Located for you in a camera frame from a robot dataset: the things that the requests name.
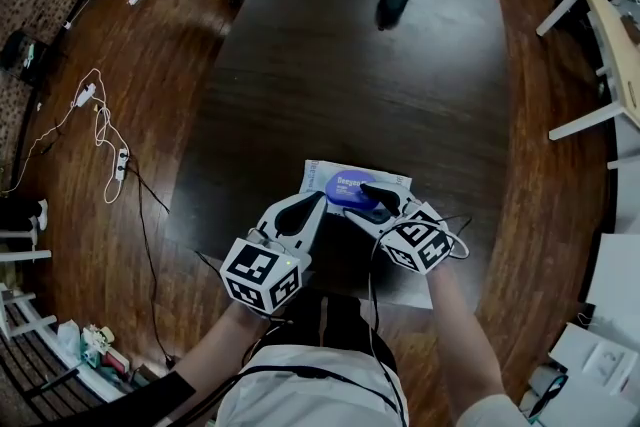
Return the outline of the white wet wipe pack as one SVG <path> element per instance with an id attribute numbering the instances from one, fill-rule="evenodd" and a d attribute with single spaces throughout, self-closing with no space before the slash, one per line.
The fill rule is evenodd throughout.
<path id="1" fill-rule="evenodd" d="M 334 163 L 330 161 L 306 160 L 299 192 L 305 193 L 310 191 L 320 191 L 325 194 L 325 185 L 327 184 L 329 179 L 339 171 L 347 170 L 347 169 L 366 171 L 375 178 L 375 181 L 395 183 L 407 189 L 409 189 L 412 184 L 412 179 L 410 177 L 403 176 L 403 175 L 388 173 L 388 172 L 379 171 L 379 170 L 371 170 L 371 169 L 361 168 L 357 166 L 339 164 L 339 163 Z M 346 207 L 339 207 L 339 206 L 333 205 L 328 201 L 328 198 L 327 198 L 327 202 L 328 202 L 328 206 L 327 206 L 328 213 L 339 215 L 339 216 L 343 215 L 343 209 Z M 372 210 L 380 209 L 380 208 L 381 208 L 381 205 L 378 202 L 378 205 Z"/>

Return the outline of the person's white shirt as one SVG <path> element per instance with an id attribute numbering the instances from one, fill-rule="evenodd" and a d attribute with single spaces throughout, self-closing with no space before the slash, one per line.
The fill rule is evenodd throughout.
<path id="1" fill-rule="evenodd" d="M 243 371 L 217 427 L 409 427 L 398 376 L 362 352 L 270 345 Z"/>

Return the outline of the person's black trousers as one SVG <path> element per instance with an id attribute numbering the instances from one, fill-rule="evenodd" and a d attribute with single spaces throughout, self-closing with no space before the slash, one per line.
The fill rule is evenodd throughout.
<path id="1" fill-rule="evenodd" d="M 360 300 L 354 297 L 324 296 L 304 288 L 286 306 L 284 318 L 291 324 L 279 327 L 269 335 L 276 345 L 304 345 L 360 351 L 372 355 L 369 339 L 376 354 L 388 351 L 386 343 L 361 316 Z"/>

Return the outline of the person's right forearm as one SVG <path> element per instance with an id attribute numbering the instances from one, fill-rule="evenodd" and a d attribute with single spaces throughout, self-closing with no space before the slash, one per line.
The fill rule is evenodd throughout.
<path id="1" fill-rule="evenodd" d="M 497 356 L 469 309 L 455 272 L 439 264 L 426 275 L 443 378 L 454 418 L 504 392 Z"/>

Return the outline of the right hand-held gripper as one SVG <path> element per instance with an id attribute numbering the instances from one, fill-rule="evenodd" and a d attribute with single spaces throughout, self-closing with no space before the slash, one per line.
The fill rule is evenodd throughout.
<path id="1" fill-rule="evenodd" d="M 368 182 L 360 185 L 370 199 L 386 209 L 361 211 L 344 208 L 346 219 L 373 238 L 378 238 L 402 215 L 411 202 L 409 189 L 395 183 Z M 397 265 L 426 275 L 451 253 L 451 237 L 441 216 L 427 203 L 400 218 L 382 237 L 382 250 Z"/>

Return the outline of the clear plastic bag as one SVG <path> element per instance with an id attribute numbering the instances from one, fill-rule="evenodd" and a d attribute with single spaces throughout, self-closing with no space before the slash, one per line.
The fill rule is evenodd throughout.
<path id="1" fill-rule="evenodd" d="M 58 326 L 57 340 L 63 352 L 75 363 L 82 361 L 81 334 L 74 320 L 68 320 Z"/>

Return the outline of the white stool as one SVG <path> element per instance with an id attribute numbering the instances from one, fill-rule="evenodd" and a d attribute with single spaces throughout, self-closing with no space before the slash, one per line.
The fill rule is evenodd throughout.
<path id="1" fill-rule="evenodd" d="M 37 250 L 38 230 L 32 227 L 28 231 L 11 231 L 0 230 L 0 242 L 11 240 L 25 240 L 31 243 L 29 251 L 18 252 L 0 252 L 0 263 L 14 263 L 23 261 L 35 261 L 39 259 L 50 259 L 52 252 L 50 250 Z"/>

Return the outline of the white side cabinet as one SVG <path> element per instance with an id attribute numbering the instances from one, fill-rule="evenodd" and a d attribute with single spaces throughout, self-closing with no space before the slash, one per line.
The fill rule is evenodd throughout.
<path id="1" fill-rule="evenodd" d="M 585 302 L 594 317 L 640 317 L 640 234 L 601 236 Z"/>

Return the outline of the blue round item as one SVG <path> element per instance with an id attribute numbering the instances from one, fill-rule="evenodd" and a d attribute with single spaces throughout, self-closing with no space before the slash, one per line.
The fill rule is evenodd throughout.
<path id="1" fill-rule="evenodd" d="M 378 201 L 367 196 L 362 184 L 374 182 L 375 178 L 366 171 L 347 169 L 333 175 L 325 185 L 328 201 L 339 207 L 372 210 Z"/>

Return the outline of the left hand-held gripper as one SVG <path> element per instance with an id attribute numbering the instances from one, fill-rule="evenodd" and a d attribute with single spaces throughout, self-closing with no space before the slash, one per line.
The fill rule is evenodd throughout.
<path id="1" fill-rule="evenodd" d="M 310 191 L 270 207 L 247 236 L 234 241 L 220 275 L 229 296 L 272 315 L 308 280 L 310 250 L 327 210 L 326 195 Z"/>

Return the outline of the light wooden desk white legs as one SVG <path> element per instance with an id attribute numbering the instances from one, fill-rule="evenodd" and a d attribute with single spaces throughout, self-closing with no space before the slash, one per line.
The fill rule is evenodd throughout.
<path id="1" fill-rule="evenodd" d="M 536 28 L 546 34 L 578 0 L 562 0 Z M 551 141 L 562 139 L 622 115 L 640 130 L 640 47 L 629 37 L 622 17 L 608 0 L 586 0 L 604 49 L 605 72 L 610 72 L 615 99 L 587 115 L 552 129 Z"/>

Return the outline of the person's left forearm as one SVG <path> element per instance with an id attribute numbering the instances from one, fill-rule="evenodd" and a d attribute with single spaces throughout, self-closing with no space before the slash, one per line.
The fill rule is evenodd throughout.
<path id="1" fill-rule="evenodd" d="M 194 390 L 190 402 L 202 400 L 241 367 L 246 350 L 265 332 L 268 322 L 233 302 L 214 326 L 174 367 Z"/>

